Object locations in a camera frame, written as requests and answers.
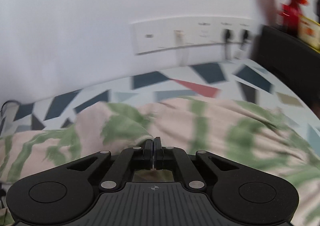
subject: electrical outlet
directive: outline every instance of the electrical outlet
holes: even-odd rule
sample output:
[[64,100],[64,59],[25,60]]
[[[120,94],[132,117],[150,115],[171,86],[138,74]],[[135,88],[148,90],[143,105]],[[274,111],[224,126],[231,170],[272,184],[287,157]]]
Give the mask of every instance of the electrical outlet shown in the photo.
[[245,30],[248,30],[249,32],[247,43],[252,41],[252,35],[255,33],[255,29],[256,29],[255,22],[252,19],[236,18],[234,19],[234,23],[237,29],[235,41],[237,43],[242,42],[243,34]]
[[212,42],[212,17],[181,17],[172,19],[173,30],[183,31],[183,46],[210,44]]
[[137,54],[176,47],[169,19],[134,23],[132,31]]
[[224,43],[226,29],[231,33],[230,43],[241,43],[244,30],[248,30],[251,36],[257,33],[257,24],[253,20],[233,17],[176,17],[134,23],[132,27],[136,54]]

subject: power cord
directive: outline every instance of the power cord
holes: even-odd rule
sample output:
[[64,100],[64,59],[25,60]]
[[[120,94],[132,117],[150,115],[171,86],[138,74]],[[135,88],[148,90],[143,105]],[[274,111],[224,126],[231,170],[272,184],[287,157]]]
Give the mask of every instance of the power cord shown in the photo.
[[240,44],[240,49],[242,51],[244,51],[244,47],[245,47],[245,44],[247,43],[248,41],[248,38],[249,38],[249,31],[248,30],[243,30],[243,35],[242,35],[242,42]]
[[230,40],[232,39],[231,30],[226,29],[225,33],[223,35],[224,40],[224,56],[226,60],[231,60],[231,50],[228,50],[228,44],[230,43]]
[[184,33],[183,30],[175,30],[175,38],[176,38],[176,55],[177,60],[179,62],[180,67],[184,67],[188,63],[189,58],[189,49],[184,46],[183,37]]
[[21,102],[17,101],[17,100],[7,100],[4,104],[2,104],[1,110],[0,110],[0,117],[3,118],[3,109],[4,106],[7,105],[8,103],[15,103],[18,104],[19,106],[21,106]]
[[243,54],[244,54],[244,50],[245,50],[245,45],[247,44],[248,40],[250,39],[250,33],[248,30],[243,29],[242,30],[242,41],[240,44],[240,47],[235,55],[236,59],[241,59]]

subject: round pad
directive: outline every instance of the round pad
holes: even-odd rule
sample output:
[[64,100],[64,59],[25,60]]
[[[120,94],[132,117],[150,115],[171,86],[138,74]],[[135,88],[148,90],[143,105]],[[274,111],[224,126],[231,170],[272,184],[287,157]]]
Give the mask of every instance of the round pad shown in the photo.
[[83,214],[94,199],[91,184],[80,171],[56,167],[14,183],[7,205],[15,220],[57,225]]
[[211,195],[226,217],[249,225],[277,225],[293,217],[297,190],[279,177],[245,168],[225,172]]
[[30,197],[39,203],[52,203],[62,199],[67,193],[67,188],[57,182],[43,182],[30,189]]
[[243,199],[258,204],[270,202],[276,197],[276,190],[272,186],[259,182],[240,186],[239,193]]

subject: leaf pattern fabric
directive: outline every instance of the leaf pattern fabric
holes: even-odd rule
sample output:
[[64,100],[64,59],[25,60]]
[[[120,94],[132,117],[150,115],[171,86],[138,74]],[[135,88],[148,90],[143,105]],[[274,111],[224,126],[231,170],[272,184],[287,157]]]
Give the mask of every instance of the leaf pattern fabric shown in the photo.
[[[0,181],[12,183],[101,150],[118,154],[156,136],[163,146],[189,154],[207,150],[288,180],[300,197],[292,224],[320,224],[320,158],[281,112],[249,102],[182,97],[140,108],[98,102],[66,129],[0,138]],[[12,222],[1,209],[0,226]]]

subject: crosshair marking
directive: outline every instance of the crosshair marking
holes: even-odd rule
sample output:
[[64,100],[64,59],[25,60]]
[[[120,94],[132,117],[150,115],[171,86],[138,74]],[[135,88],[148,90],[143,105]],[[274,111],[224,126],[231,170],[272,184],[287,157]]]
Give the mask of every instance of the crosshair marking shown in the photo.
[[158,187],[158,186],[154,185],[154,186],[151,186],[151,187],[149,187],[149,188],[151,188],[151,190],[155,191],[155,190],[158,190],[158,189],[161,188],[161,187]]

